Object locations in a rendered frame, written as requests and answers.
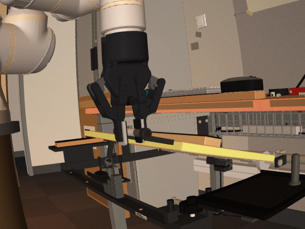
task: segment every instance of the keyboard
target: keyboard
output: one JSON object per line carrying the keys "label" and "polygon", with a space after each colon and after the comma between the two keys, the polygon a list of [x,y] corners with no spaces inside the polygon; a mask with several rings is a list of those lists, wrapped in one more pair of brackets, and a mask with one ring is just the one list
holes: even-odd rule
{"label": "keyboard", "polygon": [[218,87],[200,87],[200,88],[164,91],[162,93],[161,98],[176,97],[176,96],[188,96],[188,95],[199,95],[199,94],[219,94],[219,93],[221,93],[220,86],[218,86]]}

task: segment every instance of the yellow level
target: yellow level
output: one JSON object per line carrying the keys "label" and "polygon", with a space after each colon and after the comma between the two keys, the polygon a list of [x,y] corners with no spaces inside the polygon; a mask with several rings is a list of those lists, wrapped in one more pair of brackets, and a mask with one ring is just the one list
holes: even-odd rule
{"label": "yellow level", "polygon": [[[110,141],[116,141],[114,134],[85,131],[85,136],[96,137]],[[226,149],[214,146],[204,146],[194,143],[178,142],[174,141],[173,145],[167,145],[157,142],[145,141],[144,143],[137,143],[135,140],[128,139],[128,143],[132,145],[147,146],[152,148],[159,148],[164,150],[180,151],[190,154],[201,154],[205,156],[220,156],[226,158],[236,158],[244,160],[254,160],[254,161],[269,161],[272,162],[275,159],[274,155],[261,154],[255,152],[248,152],[235,149]]]}

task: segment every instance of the red object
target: red object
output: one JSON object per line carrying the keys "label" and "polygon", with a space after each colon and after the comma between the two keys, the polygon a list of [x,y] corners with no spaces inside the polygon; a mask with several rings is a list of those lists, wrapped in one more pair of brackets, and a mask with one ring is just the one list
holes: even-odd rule
{"label": "red object", "polygon": [[299,95],[299,92],[305,92],[305,87],[289,88],[289,94],[290,95]]}

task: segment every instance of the yellow tape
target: yellow tape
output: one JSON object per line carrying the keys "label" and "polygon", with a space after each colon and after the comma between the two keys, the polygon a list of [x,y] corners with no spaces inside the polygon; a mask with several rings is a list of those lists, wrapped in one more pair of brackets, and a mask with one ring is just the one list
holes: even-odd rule
{"label": "yellow tape", "polygon": [[20,15],[6,17],[3,20],[3,23],[9,23],[12,21],[21,21],[21,20],[36,20],[36,21],[48,22],[48,17],[45,15],[38,15],[38,14],[20,14]]}
{"label": "yellow tape", "polygon": [[119,0],[119,1],[113,1],[109,2],[101,7],[101,11],[111,7],[111,6],[118,6],[118,5],[139,5],[144,7],[144,3],[137,0]]}
{"label": "yellow tape", "polygon": [[63,2],[63,0],[60,0],[60,1],[58,2],[58,4],[57,4],[52,10],[47,11],[47,12],[53,12],[53,11],[57,10],[57,8],[60,7],[60,5],[62,4],[62,2]]}
{"label": "yellow tape", "polygon": [[249,14],[250,16],[253,15],[253,13],[251,11],[249,11],[249,10],[247,10],[246,13]]}
{"label": "yellow tape", "polygon": [[97,10],[100,10],[100,9],[101,9],[100,7],[96,6],[96,5],[93,3],[92,0],[87,0],[87,1],[89,2],[89,4],[90,4],[93,8],[95,8],[95,9],[97,9]]}
{"label": "yellow tape", "polygon": [[8,62],[6,63],[5,68],[0,74],[5,74],[9,69],[11,64],[13,63],[15,51],[16,51],[16,34],[13,26],[11,24],[6,24],[10,30],[10,55]]}
{"label": "yellow tape", "polygon": [[[115,141],[114,134],[86,130],[85,136]],[[226,158],[238,158],[245,160],[269,161],[269,162],[272,162],[275,159],[274,155],[261,154],[261,153],[248,152],[248,151],[235,150],[235,149],[226,149],[226,148],[220,148],[214,146],[204,146],[194,143],[186,143],[186,142],[178,142],[178,141],[174,141],[173,145],[167,145],[167,144],[149,142],[149,141],[145,141],[144,143],[137,143],[135,140],[128,139],[128,143],[133,145],[147,146],[158,149],[187,152],[190,154],[220,156]]]}

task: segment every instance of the tiled floor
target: tiled floor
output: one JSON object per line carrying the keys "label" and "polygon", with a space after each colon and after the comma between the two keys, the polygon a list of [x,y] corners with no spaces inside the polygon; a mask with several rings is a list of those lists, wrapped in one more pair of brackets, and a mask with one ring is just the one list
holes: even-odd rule
{"label": "tiled floor", "polygon": [[[64,173],[23,175],[19,181],[28,229],[112,229],[108,208],[88,197],[86,188]],[[128,229],[160,229],[132,213],[126,222]],[[213,216],[213,228],[297,229],[269,221],[249,223],[224,215]]]}

